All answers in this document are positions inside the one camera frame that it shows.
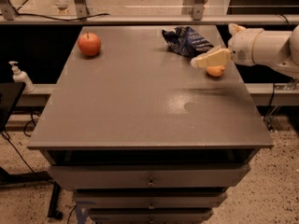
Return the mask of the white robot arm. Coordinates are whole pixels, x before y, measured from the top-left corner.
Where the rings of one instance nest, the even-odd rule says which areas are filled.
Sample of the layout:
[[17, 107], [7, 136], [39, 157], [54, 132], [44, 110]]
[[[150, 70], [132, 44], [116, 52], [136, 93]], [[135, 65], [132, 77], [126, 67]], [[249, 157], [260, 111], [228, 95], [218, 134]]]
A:
[[192, 58], [192, 67], [207, 68], [233, 61], [245, 66], [264, 65], [282, 75], [299, 78], [299, 26], [292, 31], [266, 31], [230, 23], [228, 28], [232, 35], [228, 48], [217, 46]]

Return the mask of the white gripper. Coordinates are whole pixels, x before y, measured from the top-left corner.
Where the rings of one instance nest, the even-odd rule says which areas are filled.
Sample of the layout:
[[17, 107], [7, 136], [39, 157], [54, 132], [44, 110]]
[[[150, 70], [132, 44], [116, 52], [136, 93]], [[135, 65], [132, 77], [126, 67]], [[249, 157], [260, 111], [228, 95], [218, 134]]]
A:
[[258, 35], [263, 32], [263, 28], [248, 28], [229, 23], [229, 33], [232, 35], [228, 41], [228, 49], [221, 46], [214, 47], [209, 51], [191, 59], [191, 66], [194, 68], [204, 68], [209, 66], [226, 65], [232, 60], [236, 64], [253, 66], [252, 58], [253, 46]]

